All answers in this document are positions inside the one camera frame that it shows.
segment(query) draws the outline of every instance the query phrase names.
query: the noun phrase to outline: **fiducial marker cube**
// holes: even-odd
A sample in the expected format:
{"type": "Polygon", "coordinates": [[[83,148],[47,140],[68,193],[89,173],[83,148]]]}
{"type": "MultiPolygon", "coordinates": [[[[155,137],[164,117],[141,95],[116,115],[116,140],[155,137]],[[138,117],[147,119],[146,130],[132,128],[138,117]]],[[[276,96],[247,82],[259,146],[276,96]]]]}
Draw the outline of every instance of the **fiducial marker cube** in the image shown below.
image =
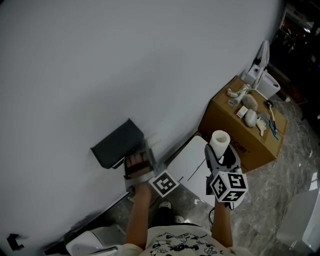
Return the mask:
{"type": "Polygon", "coordinates": [[[218,202],[238,201],[248,191],[245,174],[219,171],[210,184],[218,202]]]}

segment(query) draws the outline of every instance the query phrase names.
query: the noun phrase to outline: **white appliance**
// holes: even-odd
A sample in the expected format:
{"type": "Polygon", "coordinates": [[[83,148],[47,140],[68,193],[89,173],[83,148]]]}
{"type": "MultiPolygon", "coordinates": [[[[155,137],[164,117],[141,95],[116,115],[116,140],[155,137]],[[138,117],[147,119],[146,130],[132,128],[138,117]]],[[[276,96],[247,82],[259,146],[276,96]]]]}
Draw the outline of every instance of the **white appliance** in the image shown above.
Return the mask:
{"type": "Polygon", "coordinates": [[[108,256],[123,244],[126,233],[117,225],[88,230],[66,244],[71,256],[108,256]]]}
{"type": "Polygon", "coordinates": [[[259,65],[253,64],[249,72],[244,73],[241,77],[253,89],[257,89],[267,99],[275,95],[280,90],[279,83],[268,73],[270,58],[270,46],[266,40],[262,43],[257,59],[260,59],[259,65]]]}
{"type": "Polygon", "coordinates": [[[320,190],[296,194],[276,233],[276,238],[291,249],[303,254],[320,248],[320,190]]]}
{"type": "MultiPolygon", "coordinates": [[[[244,81],[253,85],[255,81],[257,81],[259,73],[261,71],[261,67],[253,64],[249,72],[244,77],[244,81]]],[[[279,83],[265,70],[262,73],[260,81],[257,83],[256,89],[262,93],[267,99],[271,96],[275,95],[280,90],[279,83]]]]}

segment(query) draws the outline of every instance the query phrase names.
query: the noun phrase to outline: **white t-shirt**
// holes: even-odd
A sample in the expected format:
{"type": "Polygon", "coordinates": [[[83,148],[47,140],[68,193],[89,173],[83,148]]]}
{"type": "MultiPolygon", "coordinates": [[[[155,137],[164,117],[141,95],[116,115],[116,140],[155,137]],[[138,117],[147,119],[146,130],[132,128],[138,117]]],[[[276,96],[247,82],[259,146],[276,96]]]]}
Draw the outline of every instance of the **white t-shirt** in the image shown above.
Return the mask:
{"type": "Polygon", "coordinates": [[[174,225],[149,228],[146,249],[124,244],[115,256],[253,256],[242,247],[226,248],[199,226],[174,225]]]}

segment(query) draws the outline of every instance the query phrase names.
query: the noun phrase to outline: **sneaker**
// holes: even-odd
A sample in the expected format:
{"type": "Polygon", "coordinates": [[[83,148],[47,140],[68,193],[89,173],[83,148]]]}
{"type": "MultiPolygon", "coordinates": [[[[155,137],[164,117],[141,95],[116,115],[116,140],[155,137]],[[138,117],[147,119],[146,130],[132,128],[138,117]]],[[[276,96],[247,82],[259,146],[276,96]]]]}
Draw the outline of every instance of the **sneaker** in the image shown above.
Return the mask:
{"type": "Polygon", "coordinates": [[[159,205],[159,208],[161,208],[161,207],[167,207],[167,208],[171,209],[171,203],[170,202],[162,202],[159,205]]]}
{"type": "Polygon", "coordinates": [[[181,216],[174,216],[174,222],[175,223],[185,223],[185,219],[181,216]]]}

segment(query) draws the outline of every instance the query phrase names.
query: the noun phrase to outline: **hand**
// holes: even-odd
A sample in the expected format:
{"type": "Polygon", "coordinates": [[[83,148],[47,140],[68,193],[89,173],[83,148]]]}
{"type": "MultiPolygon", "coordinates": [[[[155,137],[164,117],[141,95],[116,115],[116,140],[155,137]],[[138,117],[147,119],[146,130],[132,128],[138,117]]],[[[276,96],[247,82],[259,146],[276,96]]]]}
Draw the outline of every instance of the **hand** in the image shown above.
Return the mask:
{"type": "Polygon", "coordinates": [[[138,197],[144,197],[151,199],[152,197],[152,188],[148,182],[140,183],[134,187],[135,195],[138,197]]]}

